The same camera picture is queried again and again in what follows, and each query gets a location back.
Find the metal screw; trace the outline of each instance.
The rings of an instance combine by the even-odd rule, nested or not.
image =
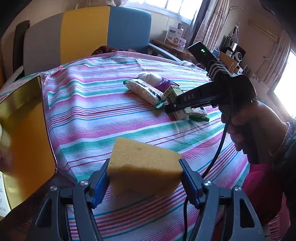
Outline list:
[[[241,192],[242,188],[240,186],[234,186],[234,190],[237,192]]]
[[[88,185],[88,184],[89,184],[88,180],[82,180],[82,181],[80,182],[80,185],[81,185],[81,186],[86,186],[86,185]]]
[[[212,185],[212,182],[209,181],[209,180],[208,180],[208,181],[204,181],[204,185],[207,186],[207,187],[208,187],[208,186],[211,186],[211,185]]]
[[[50,191],[53,192],[53,191],[55,191],[55,190],[57,190],[57,186],[56,186],[56,185],[53,185],[53,186],[50,187]]]

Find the wooden table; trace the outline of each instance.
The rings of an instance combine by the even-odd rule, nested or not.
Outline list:
[[[151,40],[151,43],[156,45],[157,47],[165,48],[171,54],[177,54],[177,58],[179,58],[180,60],[195,60],[193,55],[186,48],[167,44],[155,39]]]

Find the sponge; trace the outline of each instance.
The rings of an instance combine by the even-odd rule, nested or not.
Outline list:
[[[108,165],[114,194],[133,190],[146,195],[169,196],[178,187],[183,169],[181,155],[135,140],[117,138]]]

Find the striped bedsheet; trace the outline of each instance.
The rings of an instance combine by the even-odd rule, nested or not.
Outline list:
[[[154,72],[189,90],[209,81],[189,62],[139,53],[115,52],[81,59],[50,71],[24,77],[0,91],[0,101],[32,77],[41,75],[46,124],[59,169],[78,181],[88,179],[110,157],[117,137],[168,148],[182,154],[193,170],[203,173],[218,148],[224,124],[217,108],[207,107],[210,122],[175,120],[129,91],[123,80]],[[247,157],[236,152],[226,136],[222,152],[207,179],[231,188],[248,173]],[[169,197],[132,191],[114,196],[110,189],[94,216],[104,240],[181,240],[185,191],[180,184]],[[198,211],[188,205],[188,226]],[[79,240],[73,208],[69,221]]]

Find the sleeve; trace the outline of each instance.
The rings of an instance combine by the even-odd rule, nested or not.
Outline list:
[[[291,223],[296,222],[296,119],[291,119],[286,138],[273,161],[273,170],[279,175],[287,198]]]

